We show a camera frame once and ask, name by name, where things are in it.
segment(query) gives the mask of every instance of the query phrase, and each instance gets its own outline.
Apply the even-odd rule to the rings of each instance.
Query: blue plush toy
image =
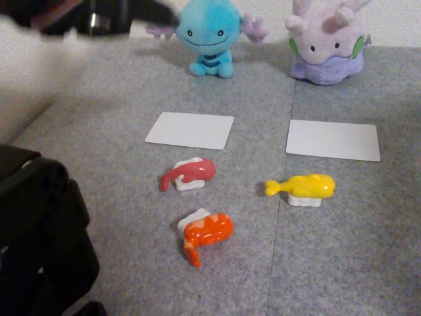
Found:
[[[241,16],[229,0],[191,0],[179,14],[177,28],[148,25],[146,32],[169,40],[173,33],[197,59],[190,64],[195,76],[206,74],[229,78],[233,74],[230,47],[244,33],[252,43],[261,43],[268,35],[263,20],[252,22],[248,14]]]

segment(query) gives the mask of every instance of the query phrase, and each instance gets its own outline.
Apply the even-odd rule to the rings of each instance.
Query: fish-shaped sushi toy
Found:
[[[269,180],[266,182],[265,192],[267,196],[274,196],[281,191],[287,192],[288,203],[292,206],[319,207],[322,199],[333,196],[335,188],[332,177],[326,174],[308,174],[293,176],[282,183]]]
[[[234,233],[234,224],[227,214],[210,214],[202,208],[178,222],[177,229],[184,240],[188,262],[199,268],[200,255],[196,249],[229,239]]]
[[[209,159],[195,157],[180,161],[169,173],[161,176],[161,191],[167,191],[173,180],[178,191],[202,188],[205,186],[205,181],[214,178],[215,174],[216,166]]]

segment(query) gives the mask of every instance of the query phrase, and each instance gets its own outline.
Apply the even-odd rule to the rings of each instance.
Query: plush toy face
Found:
[[[175,33],[198,55],[215,55],[235,44],[242,18],[228,0],[192,0],[180,13]]]
[[[295,0],[301,5],[285,25],[290,45],[307,63],[318,65],[330,57],[355,58],[367,39],[368,25],[359,7],[340,0]],[[369,1],[360,1],[363,5]]]

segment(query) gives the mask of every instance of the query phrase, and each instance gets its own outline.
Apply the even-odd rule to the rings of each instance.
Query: green spot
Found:
[[[289,46],[291,46],[292,51],[298,57],[300,55],[300,54],[298,54],[298,47],[297,47],[297,44],[295,43],[295,41],[292,38],[289,39]]]
[[[358,41],[355,43],[352,59],[354,59],[361,52],[362,47],[364,46],[364,38],[361,36]]]

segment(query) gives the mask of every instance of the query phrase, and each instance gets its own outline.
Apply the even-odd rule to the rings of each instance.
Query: black object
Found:
[[[99,262],[89,214],[66,167],[0,144],[0,315],[59,316],[87,294]],[[77,316],[106,316],[90,302]]]
[[[65,7],[71,0],[0,0],[0,14],[10,16],[17,24],[31,28],[34,17]],[[129,34],[133,20],[164,26],[177,26],[172,9],[155,0],[83,0],[59,19],[48,23],[40,32],[63,36],[75,28],[86,36]]]

